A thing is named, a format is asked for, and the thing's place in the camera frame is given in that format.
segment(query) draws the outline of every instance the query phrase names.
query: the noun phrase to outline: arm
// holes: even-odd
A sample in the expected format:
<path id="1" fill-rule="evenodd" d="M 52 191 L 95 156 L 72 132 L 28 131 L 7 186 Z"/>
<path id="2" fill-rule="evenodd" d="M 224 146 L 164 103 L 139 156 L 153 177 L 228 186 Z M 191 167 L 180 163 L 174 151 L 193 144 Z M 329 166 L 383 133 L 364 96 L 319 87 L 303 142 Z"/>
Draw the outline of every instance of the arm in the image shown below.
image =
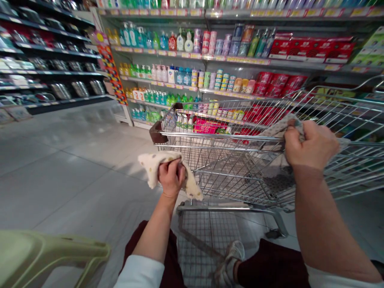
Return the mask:
<path id="1" fill-rule="evenodd" d="M 325 126 L 304 121 L 306 140 L 289 126 L 286 156 L 296 180 L 296 230 L 307 265 L 364 282 L 381 276 L 350 234 L 323 177 L 324 167 L 338 152 L 335 135 Z"/>
<path id="2" fill-rule="evenodd" d="M 159 181 L 164 191 L 136 248 L 133 250 L 133 255 L 144 256 L 164 263 L 172 213 L 177 195 L 185 179 L 185 167 L 179 165 L 179 162 L 180 159 L 177 159 L 159 166 Z"/>

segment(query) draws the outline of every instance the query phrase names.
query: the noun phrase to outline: forearm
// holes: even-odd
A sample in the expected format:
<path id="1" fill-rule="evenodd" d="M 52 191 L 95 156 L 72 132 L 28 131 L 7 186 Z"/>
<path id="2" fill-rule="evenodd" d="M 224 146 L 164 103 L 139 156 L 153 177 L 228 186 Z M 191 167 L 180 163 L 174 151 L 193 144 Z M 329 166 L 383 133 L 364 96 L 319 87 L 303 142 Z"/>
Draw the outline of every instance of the forearm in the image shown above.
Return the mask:
<path id="1" fill-rule="evenodd" d="M 380 282 L 381 276 L 356 243 L 320 171 L 294 169 L 296 230 L 307 265 L 346 278 Z"/>
<path id="2" fill-rule="evenodd" d="M 163 194 L 140 237 L 133 255 L 141 255 L 164 263 L 167 251 L 169 229 L 176 199 Z"/>

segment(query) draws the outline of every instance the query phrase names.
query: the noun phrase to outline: dark red pants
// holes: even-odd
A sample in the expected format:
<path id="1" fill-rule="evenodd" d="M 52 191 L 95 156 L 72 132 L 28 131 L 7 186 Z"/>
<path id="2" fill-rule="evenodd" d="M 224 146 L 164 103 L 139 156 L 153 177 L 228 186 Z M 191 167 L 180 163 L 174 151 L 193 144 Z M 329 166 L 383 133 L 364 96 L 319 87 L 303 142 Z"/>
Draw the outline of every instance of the dark red pants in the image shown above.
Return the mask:
<path id="1" fill-rule="evenodd" d="M 147 223 L 143 221 L 139 224 L 126 245 L 124 264 L 135 249 Z M 177 259 L 176 236 L 172 231 L 169 233 L 164 265 L 160 288 L 184 288 L 183 274 Z M 264 239 L 260 240 L 258 252 L 239 265 L 238 280 L 245 288 L 310 287 L 301 253 Z"/>

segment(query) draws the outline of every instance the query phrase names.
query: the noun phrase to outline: cart wire mesh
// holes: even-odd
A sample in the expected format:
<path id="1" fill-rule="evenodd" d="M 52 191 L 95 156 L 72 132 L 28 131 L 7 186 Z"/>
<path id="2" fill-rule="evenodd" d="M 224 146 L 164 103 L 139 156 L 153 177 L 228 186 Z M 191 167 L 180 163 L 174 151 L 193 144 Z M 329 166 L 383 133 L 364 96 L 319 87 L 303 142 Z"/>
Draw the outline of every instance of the cart wire mesh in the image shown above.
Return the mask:
<path id="1" fill-rule="evenodd" d="M 330 95 L 317 86 L 282 99 L 229 100 L 175 104 L 160 120 L 160 150 L 184 154 L 203 194 L 264 208 L 294 209 L 292 177 L 270 185 L 268 169 L 284 153 L 282 138 L 257 136 L 286 114 L 325 125 L 352 140 L 324 171 L 335 199 L 384 187 L 383 103 Z"/>

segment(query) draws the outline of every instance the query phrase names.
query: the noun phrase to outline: floor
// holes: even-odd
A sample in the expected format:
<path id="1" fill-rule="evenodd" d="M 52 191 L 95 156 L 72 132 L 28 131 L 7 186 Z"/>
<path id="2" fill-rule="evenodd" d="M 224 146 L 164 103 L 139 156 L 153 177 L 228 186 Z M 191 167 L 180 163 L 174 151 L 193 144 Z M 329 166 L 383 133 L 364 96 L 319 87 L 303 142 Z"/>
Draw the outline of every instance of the floor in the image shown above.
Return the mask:
<path id="1" fill-rule="evenodd" d="M 0 127 L 0 229 L 77 234 L 108 242 L 112 255 L 90 287 L 113 287 L 124 247 L 150 218 L 161 189 L 150 190 L 137 156 L 157 150 L 147 130 L 118 124 L 114 101 L 60 110 Z M 187 201 L 180 195 L 178 203 Z M 371 259 L 384 262 L 383 193 L 338 202 L 353 236 Z M 299 250 L 294 213 L 274 242 Z M 174 215 L 179 262 L 188 287 L 213 287 L 212 272 L 228 243 L 240 239 L 250 257 L 275 223 L 264 214 L 189 212 Z M 54 271 L 45 287 L 70 287 L 81 271 Z"/>

